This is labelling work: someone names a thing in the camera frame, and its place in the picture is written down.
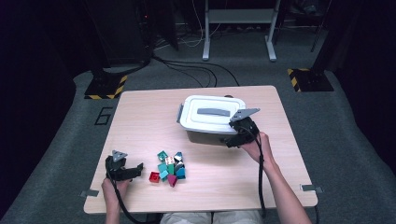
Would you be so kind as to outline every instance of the table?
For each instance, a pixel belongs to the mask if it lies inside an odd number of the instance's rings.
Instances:
[[[105,213],[101,189],[105,177],[105,159],[113,149],[128,153],[126,168],[143,162],[145,168],[129,187],[125,205],[132,213],[188,211],[226,211],[260,209],[258,195],[259,164],[241,148],[210,146],[190,142],[177,123],[180,104],[190,95],[232,95],[247,108],[261,109],[251,118],[261,131],[268,133],[274,157],[291,188],[305,207],[318,202],[314,191],[302,191],[310,185],[300,150],[294,139],[285,111],[273,86],[201,88],[158,91],[125,91],[116,109],[91,189],[97,197],[88,197],[84,211]],[[149,175],[157,171],[157,154],[181,151],[186,179],[174,188],[167,182],[151,183]],[[267,208],[275,208],[268,179],[263,177],[263,198]]]
[[[209,23],[270,23],[269,34],[265,36],[268,56],[271,62],[276,61],[272,42],[276,26],[280,0],[276,0],[274,8],[262,9],[209,9],[208,0],[205,0],[205,44],[202,59],[209,60],[210,34]]]

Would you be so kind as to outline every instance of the white plastic container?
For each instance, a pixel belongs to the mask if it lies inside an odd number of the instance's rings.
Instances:
[[[230,118],[245,108],[245,103],[237,98],[192,95],[180,106],[177,122],[191,142],[225,146],[223,139],[236,134],[230,127]]]

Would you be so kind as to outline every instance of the person's right hand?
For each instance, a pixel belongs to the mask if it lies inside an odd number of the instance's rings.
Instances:
[[[273,164],[275,161],[274,161],[274,156],[272,154],[268,135],[266,133],[260,132],[257,136],[257,141],[259,143],[260,142],[262,143],[262,155],[264,158],[264,164],[265,163]],[[244,144],[241,146],[241,148],[244,149],[254,161],[256,162],[260,161],[260,149],[256,141]]]

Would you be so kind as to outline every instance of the green block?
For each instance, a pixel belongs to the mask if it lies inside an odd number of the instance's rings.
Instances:
[[[169,164],[167,170],[168,170],[168,173],[170,175],[174,175],[175,174],[175,165],[174,164]]]

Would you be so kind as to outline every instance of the person's left hand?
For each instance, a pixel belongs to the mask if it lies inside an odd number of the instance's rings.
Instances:
[[[131,179],[117,181],[117,189],[119,190],[120,196],[123,200],[126,195],[126,190],[128,189],[129,183],[131,181],[132,181]],[[105,178],[103,180],[102,190],[105,196],[107,213],[119,213],[120,212],[119,199],[117,198],[116,192],[109,178]]]

